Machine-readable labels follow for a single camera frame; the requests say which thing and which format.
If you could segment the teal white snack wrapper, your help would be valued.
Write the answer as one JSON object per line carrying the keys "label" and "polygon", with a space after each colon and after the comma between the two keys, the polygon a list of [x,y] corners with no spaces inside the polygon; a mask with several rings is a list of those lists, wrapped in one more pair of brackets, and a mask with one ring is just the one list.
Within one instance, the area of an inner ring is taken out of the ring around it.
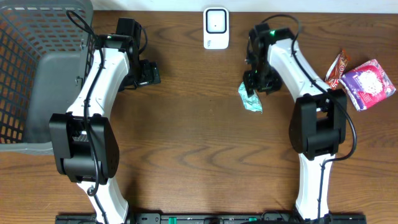
{"label": "teal white snack wrapper", "polygon": [[244,83],[242,82],[238,88],[238,93],[241,97],[243,102],[243,106],[246,110],[253,111],[253,112],[260,112],[262,113],[262,103],[257,95],[254,93],[252,96],[248,96]]}

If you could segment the brown orange candy bar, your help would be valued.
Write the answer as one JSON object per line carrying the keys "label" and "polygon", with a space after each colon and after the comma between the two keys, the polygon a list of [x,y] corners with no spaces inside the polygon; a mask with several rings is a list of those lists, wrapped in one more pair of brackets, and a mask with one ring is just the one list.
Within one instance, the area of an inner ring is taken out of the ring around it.
{"label": "brown orange candy bar", "polygon": [[325,83],[329,85],[332,90],[337,89],[340,78],[345,71],[348,62],[350,61],[349,55],[346,53],[346,50],[343,49],[333,61],[331,67],[326,73]]}

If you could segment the red purple snack bag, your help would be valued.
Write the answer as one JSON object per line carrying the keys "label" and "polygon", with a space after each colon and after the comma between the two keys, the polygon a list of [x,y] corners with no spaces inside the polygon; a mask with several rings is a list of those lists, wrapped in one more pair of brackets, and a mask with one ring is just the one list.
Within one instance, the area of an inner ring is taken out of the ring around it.
{"label": "red purple snack bag", "polygon": [[340,82],[357,111],[367,110],[396,92],[395,86],[376,59],[346,72]]}

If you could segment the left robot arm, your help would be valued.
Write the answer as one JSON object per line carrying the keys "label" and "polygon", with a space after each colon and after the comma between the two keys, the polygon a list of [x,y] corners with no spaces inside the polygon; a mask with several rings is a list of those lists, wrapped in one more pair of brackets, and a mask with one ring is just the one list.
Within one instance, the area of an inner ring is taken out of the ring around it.
{"label": "left robot arm", "polygon": [[134,223],[122,196],[116,172],[119,147],[109,116],[118,92],[159,84],[157,64],[140,55],[146,31],[132,18],[119,18],[116,32],[96,35],[93,66],[76,100],[66,113],[49,121],[55,164],[60,174],[84,190],[95,210],[92,215],[58,215],[56,223]]}

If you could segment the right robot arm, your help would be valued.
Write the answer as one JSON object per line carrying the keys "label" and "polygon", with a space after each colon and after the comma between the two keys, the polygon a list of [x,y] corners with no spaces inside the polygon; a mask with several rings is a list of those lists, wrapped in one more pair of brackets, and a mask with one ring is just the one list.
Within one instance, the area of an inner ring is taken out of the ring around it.
{"label": "right robot arm", "polygon": [[327,204],[331,164],[346,136],[346,96],[332,90],[303,57],[293,32],[258,24],[249,31],[243,75],[248,96],[267,94],[285,85],[294,100],[289,139],[300,161],[295,202],[297,218],[305,223],[331,223]]}

